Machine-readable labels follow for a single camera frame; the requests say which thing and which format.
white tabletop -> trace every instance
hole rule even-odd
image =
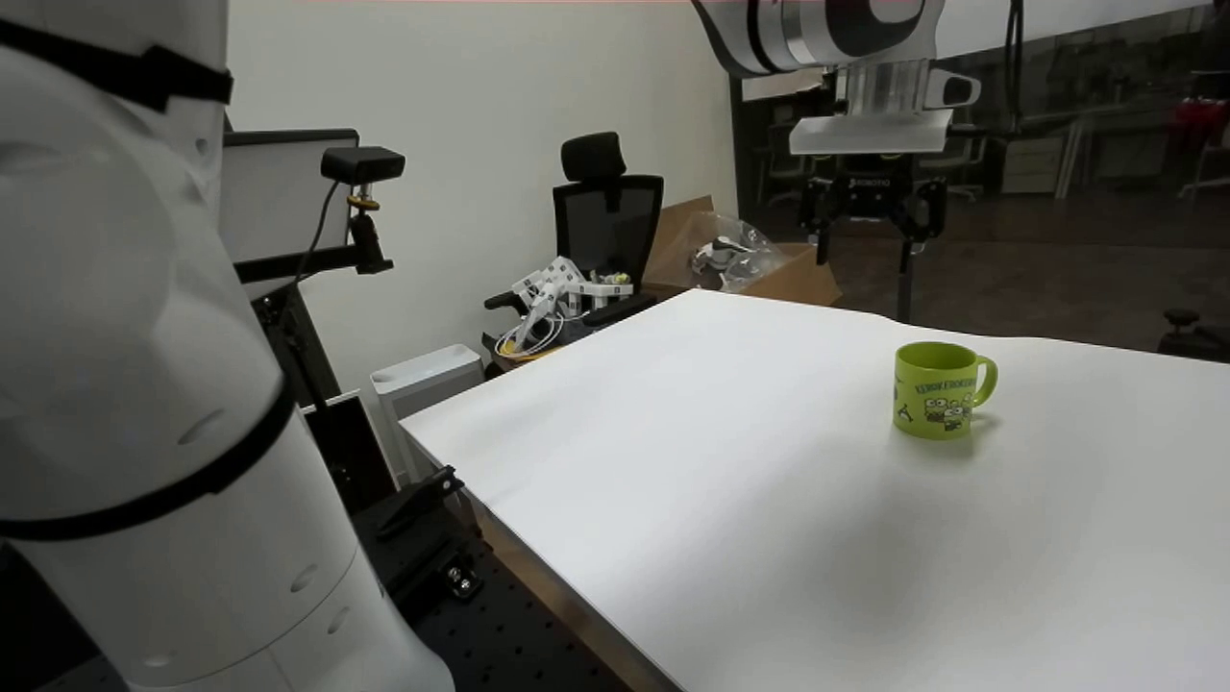
[[[969,345],[962,442],[893,354]],[[1230,369],[694,290],[403,423],[690,692],[1230,688]]]

green mug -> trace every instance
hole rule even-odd
[[[978,387],[978,366],[986,377]],[[897,350],[893,386],[893,424],[927,440],[956,440],[969,435],[969,419],[995,392],[999,369],[990,359],[964,345],[920,340]]]

mug handle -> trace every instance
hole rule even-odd
[[[974,407],[985,404],[991,398],[991,395],[995,393],[995,386],[999,385],[999,368],[995,365],[995,361],[978,356],[978,360],[974,361],[974,368],[978,366],[986,366],[986,377],[983,380],[983,386],[974,395]]]

plastic bag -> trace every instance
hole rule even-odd
[[[743,290],[790,259],[764,232],[742,219],[707,211],[694,214],[690,221],[700,235],[715,238],[711,245],[696,248],[692,270],[704,274],[718,268],[721,289],[726,293]]]

chair headrest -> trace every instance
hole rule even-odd
[[[627,172],[624,154],[619,150],[619,134],[595,132],[569,139],[560,146],[563,177],[571,182],[613,178]]]

